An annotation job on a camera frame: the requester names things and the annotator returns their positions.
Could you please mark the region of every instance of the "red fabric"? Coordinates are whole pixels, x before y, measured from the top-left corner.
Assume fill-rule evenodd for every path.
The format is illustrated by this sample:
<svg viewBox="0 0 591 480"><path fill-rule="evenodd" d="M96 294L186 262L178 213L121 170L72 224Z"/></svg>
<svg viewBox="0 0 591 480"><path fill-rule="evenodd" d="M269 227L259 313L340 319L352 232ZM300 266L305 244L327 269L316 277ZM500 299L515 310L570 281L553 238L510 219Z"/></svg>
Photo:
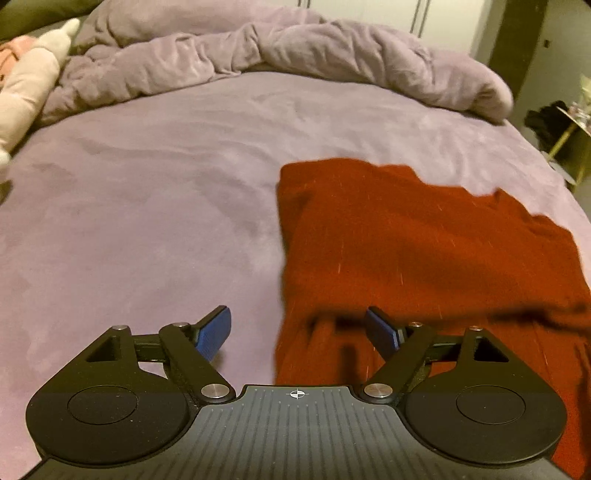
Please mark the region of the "red fabric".
<svg viewBox="0 0 591 480"><path fill-rule="evenodd" d="M482 325L561 395L569 416L554 460L583 475L591 298L569 232L503 191L473 197L359 160L286 165L277 193L287 249L278 384L365 382L382 365L361 325L371 305L443 333Z"/></svg>

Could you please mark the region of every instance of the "lavender bed sheet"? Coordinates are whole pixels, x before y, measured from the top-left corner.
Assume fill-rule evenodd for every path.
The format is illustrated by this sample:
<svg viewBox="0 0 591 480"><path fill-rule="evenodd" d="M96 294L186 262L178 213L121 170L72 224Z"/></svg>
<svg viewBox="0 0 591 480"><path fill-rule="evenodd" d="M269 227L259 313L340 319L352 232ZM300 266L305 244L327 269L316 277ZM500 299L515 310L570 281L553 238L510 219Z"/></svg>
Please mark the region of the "lavender bed sheet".
<svg viewBox="0 0 591 480"><path fill-rule="evenodd" d="M476 195L500 187L572 232L591 279L591 224L508 123L270 72L71 116L24 145L0 205L0 478L38 461L30 397L110 325L154 333L226 304L220 372L237 390L272 382L278 173L329 157L407 164Z"/></svg>

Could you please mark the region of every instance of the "pink plush toy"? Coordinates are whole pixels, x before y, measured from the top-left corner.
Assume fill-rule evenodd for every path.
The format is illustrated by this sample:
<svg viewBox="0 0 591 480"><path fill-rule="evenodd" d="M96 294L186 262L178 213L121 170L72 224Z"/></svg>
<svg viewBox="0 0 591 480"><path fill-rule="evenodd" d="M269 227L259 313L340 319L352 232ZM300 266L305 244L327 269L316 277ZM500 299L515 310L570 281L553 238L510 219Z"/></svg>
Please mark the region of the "pink plush toy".
<svg viewBox="0 0 591 480"><path fill-rule="evenodd" d="M22 35L0 45L0 89L12 68L31 50L36 38Z"/></svg>
<svg viewBox="0 0 591 480"><path fill-rule="evenodd" d="M80 21L73 18L44 33L6 76L0 90L0 183L7 177L10 152L24 138L55 86L79 27Z"/></svg>

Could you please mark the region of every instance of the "circular pad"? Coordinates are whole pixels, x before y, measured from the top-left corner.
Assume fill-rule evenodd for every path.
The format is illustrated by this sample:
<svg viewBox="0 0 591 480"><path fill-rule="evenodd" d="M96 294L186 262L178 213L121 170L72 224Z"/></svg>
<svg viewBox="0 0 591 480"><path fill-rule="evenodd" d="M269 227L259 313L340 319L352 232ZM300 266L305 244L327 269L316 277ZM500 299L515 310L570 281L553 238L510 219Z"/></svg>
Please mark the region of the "circular pad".
<svg viewBox="0 0 591 480"><path fill-rule="evenodd" d="M113 385L90 387L68 402L72 416L91 425L108 425L129 417L138 406L131 390Z"/></svg>
<svg viewBox="0 0 591 480"><path fill-rule="evenodd" d="M525 412L525 402L508 388L477 385L462 391L457 409L471 420L485 425L502 425L517 420Z"/></svg>

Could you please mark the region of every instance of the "floor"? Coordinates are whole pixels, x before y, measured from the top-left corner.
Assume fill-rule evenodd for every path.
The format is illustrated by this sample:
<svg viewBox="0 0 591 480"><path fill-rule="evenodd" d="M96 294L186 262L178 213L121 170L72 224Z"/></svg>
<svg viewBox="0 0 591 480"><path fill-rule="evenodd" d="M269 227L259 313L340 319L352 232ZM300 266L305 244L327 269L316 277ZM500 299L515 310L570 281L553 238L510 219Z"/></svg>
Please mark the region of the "floor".
<svg viewBox="0 0 591 480"><path fill-rule="evenodd" d="M574 197L591 220L591 177L587 177L587 179L579 186Z"/></svg>

